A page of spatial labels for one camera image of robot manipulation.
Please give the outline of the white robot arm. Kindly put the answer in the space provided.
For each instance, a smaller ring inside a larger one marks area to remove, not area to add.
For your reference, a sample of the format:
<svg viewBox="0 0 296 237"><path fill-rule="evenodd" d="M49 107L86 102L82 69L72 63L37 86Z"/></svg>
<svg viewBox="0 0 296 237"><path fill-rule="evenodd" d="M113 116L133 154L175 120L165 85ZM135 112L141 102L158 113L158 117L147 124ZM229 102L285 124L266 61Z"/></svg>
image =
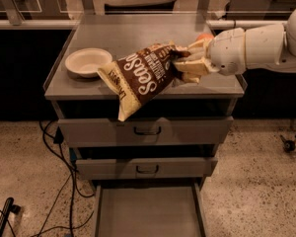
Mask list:
<svg viewBox="0 0 296 237"><path fill-rule="evenodd" d="M250 69L296 73L296 9L285 24L236 28L197 40L174 65L185 82L194 83L208 74L230 76Z"/></svg>

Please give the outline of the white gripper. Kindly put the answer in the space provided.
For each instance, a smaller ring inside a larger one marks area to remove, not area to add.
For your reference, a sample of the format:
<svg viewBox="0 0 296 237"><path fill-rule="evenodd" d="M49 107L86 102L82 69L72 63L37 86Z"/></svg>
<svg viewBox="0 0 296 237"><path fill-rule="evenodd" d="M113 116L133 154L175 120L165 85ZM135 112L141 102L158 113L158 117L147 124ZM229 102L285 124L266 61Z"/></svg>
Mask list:
<svg viewBox="0 0 296 237"><path fill-rule="evenodd" d="M242 28L218 34L213 40L200 39L184 49L184 55L175 59L179 78L185 83L198 83L208 75L212 65L222 75L243 74L246 70L245 31Z"/></svg>

